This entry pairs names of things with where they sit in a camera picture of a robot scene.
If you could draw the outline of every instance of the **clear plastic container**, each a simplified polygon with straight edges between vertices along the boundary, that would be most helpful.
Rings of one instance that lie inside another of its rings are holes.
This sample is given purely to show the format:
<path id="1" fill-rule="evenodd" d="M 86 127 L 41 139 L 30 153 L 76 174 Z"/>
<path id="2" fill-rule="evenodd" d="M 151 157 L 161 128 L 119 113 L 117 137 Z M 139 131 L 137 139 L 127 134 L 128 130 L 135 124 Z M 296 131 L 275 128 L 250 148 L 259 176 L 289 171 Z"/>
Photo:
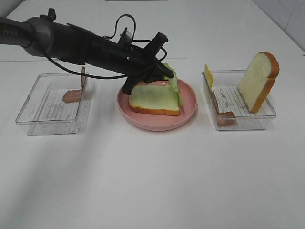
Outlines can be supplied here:
<path id="1" fill-rule="evenodd" d="M 204 96 L 217 130 L 264 130 L 271 120 L 276 118 L 276 112 L 268 99 L 257 113 L 249 112 L 237 88 L 245 72 L 245 70 L 211 71 L 214 76 L 212 91 L 215 93 L 218 104 L 214 101 L 205 75 L 202 73 Z M 234 113 L 234 117 L 219 115 L 229 111 Z"/>
<path id="2" fill-rule="evenodd" d="M 27 135 L 73 134 L 85 128 L 93 87 L 84 84 L 79 102 L 65 103 L 69 90 L 81 89 L 81 77 L 69 73 L 40 74 L 16 118 Z"/>

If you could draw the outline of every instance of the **pink plate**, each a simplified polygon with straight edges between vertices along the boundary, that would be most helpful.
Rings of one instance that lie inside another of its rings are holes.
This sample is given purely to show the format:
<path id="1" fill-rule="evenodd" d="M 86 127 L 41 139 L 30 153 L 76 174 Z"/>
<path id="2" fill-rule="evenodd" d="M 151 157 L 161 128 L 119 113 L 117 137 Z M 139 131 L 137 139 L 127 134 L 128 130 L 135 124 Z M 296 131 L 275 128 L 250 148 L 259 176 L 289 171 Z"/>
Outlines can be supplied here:
<path id="1" fill-rule="evenodd" d="M 163 85 L 165 81 L 157 81 L 152 84 Z M 183 107 L 178 116 L 163 114 L 142 114 L 133 112 L 128 103 L 128 95 L 122 89 L 118 92 L 117 102 L 124 118 L 139 128 L 152 131 L 165 131 L 178 128 L 185 124 L 194 114 L 197 107 L 197 98 L 193 89 L 186 82 L 178 80 L 180 93 L 183 99 Z"/>

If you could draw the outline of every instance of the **black cable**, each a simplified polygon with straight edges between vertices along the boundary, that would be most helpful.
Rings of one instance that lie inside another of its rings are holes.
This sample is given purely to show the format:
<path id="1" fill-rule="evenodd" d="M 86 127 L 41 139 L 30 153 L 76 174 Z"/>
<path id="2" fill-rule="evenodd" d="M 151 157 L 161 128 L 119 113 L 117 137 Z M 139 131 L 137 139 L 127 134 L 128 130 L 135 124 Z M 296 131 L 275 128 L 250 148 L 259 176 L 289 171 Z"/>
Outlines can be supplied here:
<path id="1" fill-rule="evenodd" d="M 134 29 L 133 29 L 133 33 L 132 33 L 132 40 L 133 40 L 133 37 L 134 37 L 134 34 L 135 34 L 135 27 L 136 27 L 136 23 L 135 23 L 135 19 L 134 19 L 134 17 L 132 16 L 132 15 L 130 15 L 130 14 L 123 14 L 122 16 L 120 16 L 117 20 L 116 20 L 116 23 L 115 23 L 115 26 L 114 26 L 114 34 L 112 35 L 112 36 L 103 36 L 103 38 L 105 38 L 105 39 L 112 39 L 114 36 L 115 36 L 115 34 L 116 34 L 116 31 L 117 31 L 117 28 L 118 28 L 118 22 L 119 22 L 119 20 L 120 20 L 120 18 L 122 18 L 122 17 L 129 17 L 129 18 L 131 18 L 131 20 L 133 21 L 133 25 L 134 25 Z"/>
<path id="2" fill-rule="evenodd" d="M 162 51 L 164 52 L 164 56 L 159 60 L 160 62 L 161 62 L 162 60 L 164 60 L 164 59 L 166 58 L 166 56 L 167 56 L 167 51 L 166 51 L 163 47 L 161 47 L 161 49 L 162 49 Z"/>
<path id="3" fill-rule="evenodd" d="M 64 66 L 62 66 L 61 64 L 55 62 L 44 50 L 44 48 L 40 45 L 40 43 L 38 41 L 35 40 L 35 43 L 37 44 L 37 46 L 39 47 L 39 49 L 41 50 L 42 54 L 54 65 L 56 65 L 57 67 L 59 67 L 60 69 L 74 74 L 74 75 L 83 75 L 89 78 L 94 78 L 94 79 L 102 79 L 102 80 L 113 80 L 113 79 L 121 79 L 121 78 L 125 78 L 128 77 L 127 75 L 117 75 L 117 76 L 96 76 L 96 75 L 91 75 L 91 74 L 86 74 L 86 73 L 79 73 L 79 72 L 75 72 L 72 71 L 68 68 L 65 68 Z"/>

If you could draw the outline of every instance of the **white wall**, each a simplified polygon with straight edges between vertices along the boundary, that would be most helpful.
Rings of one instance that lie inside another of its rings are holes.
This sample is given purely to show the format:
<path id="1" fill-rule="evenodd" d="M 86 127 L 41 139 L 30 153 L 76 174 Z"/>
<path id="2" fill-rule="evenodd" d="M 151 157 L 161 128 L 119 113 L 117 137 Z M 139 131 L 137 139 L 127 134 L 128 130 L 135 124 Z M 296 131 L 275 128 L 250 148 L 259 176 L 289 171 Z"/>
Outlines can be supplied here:
<path id="1" fill-rule="evenodd" d="M 305 0 L 253 0 L 253 2 L 305 51 Z"/>
<path id="2" fill-rule="evenodd" d="M 0 0 L 0 16 L 6 17 L 22 0 Z"/>

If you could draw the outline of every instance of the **yellow cheese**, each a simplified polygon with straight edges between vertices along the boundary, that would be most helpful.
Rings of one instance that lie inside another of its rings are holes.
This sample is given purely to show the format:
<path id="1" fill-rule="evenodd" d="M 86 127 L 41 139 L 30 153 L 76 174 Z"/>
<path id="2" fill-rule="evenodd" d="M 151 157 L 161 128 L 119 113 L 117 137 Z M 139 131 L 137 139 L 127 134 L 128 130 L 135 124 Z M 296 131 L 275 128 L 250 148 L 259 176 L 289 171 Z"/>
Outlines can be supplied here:
<path id="1" fill-rule="evenodd" d="M 208 65 L 206 64 L 204 66 L 204 71 L 203 71 L 204 75 L 205 75 L 205 78 L 206 78 L 206 81 L 208 83 L 208 86 L 209 86 L 209 89 L 210 89 L 210 92 L 212 91 L 212 84 L 214 82 L 214 77 L 210 71 L 210 69 L 208 68 Z"/>

